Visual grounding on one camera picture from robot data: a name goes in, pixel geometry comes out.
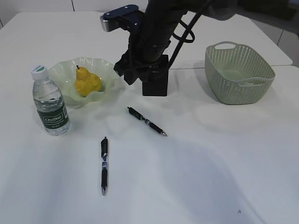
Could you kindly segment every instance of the green plastic basket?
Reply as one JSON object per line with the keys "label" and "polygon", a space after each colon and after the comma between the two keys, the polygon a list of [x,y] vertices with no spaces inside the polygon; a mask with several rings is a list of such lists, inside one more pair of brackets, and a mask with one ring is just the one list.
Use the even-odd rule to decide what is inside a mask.
{"label": "green plastic basket", "polygon": [[[223,44],[232,48],[220,49]],[[229,105],[252,104],[271,86],[275,73],[251,47],[220,42],[207,47],[206,77],[216,97]]]}

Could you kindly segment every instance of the yellow pear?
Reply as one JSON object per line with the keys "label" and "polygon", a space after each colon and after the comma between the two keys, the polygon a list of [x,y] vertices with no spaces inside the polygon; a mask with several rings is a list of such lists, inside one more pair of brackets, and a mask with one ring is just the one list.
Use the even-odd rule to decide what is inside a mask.
{"label": "yellow pear", "polygon": [[102,87],[101,78],[84,67],[77,65],[76,77],[75,88],[81,96],[86,97],[92,91],[100,91]]}

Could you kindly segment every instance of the water bottle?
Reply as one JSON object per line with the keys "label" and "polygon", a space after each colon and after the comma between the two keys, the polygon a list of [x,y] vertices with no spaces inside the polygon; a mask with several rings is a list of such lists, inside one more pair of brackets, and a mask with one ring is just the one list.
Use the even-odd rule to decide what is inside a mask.
{"label": "water bottle", "polygon": [[70,128],[64,99],[58,86],[49,78],[48,69],[38,65],[31,71],[34,79],[33,100],[46,131],[62,135]]}

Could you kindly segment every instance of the white wall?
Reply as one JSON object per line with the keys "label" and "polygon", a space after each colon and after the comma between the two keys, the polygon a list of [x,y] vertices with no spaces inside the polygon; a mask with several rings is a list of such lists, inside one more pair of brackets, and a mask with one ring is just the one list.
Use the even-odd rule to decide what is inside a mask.
{"label": "white wall", "polygon": [[148,0],[73,0],[75,11],[99,11],[107,12],[125,5],[138,5],[145,9]]}
{"label": "white wall", "polygon": [[71,0],[0,0],[0,19],[5,25],[19,12],[73,11]]}

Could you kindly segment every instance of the pen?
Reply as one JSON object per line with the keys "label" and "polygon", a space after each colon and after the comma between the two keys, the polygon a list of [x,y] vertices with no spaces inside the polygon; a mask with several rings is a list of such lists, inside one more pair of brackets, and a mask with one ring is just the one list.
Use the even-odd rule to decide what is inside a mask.
{"label": "pen", "polygon": [[105,137],[101,142],[102,148],[102,194],[105,195],[107,191],[107,179],[108,179],[108,139]]}
{"label": "pen", "polygon": [[167,136],[167,134],[161,129],[159,128],[157,125],[155,125],[153,122],[151,122],[150,120],[146,119],[144,116],[142,116],[139,112],[137,112],[136,110],[134,110],[132,107],[128,107],[129,109],[129,113],[132,114],[134,117],[136,117],[138,120],[142,120],[144,121],[144,123],[148,126],[150,126],[153,130],[155,130],[156,132],[158,132],[161,135]]}

